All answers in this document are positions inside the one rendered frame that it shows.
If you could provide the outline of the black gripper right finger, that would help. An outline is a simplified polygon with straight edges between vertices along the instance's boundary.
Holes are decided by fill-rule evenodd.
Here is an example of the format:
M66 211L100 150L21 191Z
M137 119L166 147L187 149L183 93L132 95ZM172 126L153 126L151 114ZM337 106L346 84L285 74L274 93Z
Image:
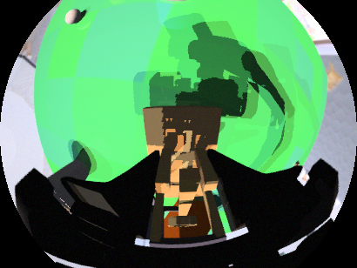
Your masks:
M290 169L263 173L213 148L207 149L207 156L219 179L217 191L231 232L246 228L245 222L251 220L277 190L298 179L304 168L295 165Z

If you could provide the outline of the pale pink ball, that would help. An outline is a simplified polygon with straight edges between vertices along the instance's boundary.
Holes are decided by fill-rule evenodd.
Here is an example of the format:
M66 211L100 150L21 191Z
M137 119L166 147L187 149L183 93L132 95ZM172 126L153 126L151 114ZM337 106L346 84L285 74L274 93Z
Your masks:
M79 9L73 9L69 12L67 12L66 16L65 16L65 21L69 24L74 24L77 23L77 21L79 21L81 14L80 14L80 10Z

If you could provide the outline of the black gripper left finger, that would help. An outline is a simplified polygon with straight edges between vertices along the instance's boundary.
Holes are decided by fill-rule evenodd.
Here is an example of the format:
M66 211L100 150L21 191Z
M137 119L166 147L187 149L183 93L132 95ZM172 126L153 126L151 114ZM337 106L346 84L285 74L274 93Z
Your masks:
M146 239L160 158L160 151L152 151L111 182L87 182L69 176L60 178L60 182L74 201L106 211L136 238Z

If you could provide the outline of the dark grey cup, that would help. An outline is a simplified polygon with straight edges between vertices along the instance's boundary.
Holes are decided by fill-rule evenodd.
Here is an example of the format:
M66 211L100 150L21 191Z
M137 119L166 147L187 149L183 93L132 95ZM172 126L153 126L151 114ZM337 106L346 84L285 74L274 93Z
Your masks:
M86 180L88 175L88 170L86 166L84 166L83 162L80 162L79 159L74 159L73 162L70 162L64 168L59 169L56 173L52 173L52 176L49 176L49 180L51 185L53 185L53 193L52 196L57 198L60 204L63 204L67 210L71 209L71 206L74 204L73 197L70 196L70 193L67 192L65 187L63 187L62 182L60 182L60 178L62 177L73 177L76 179L83 179Z

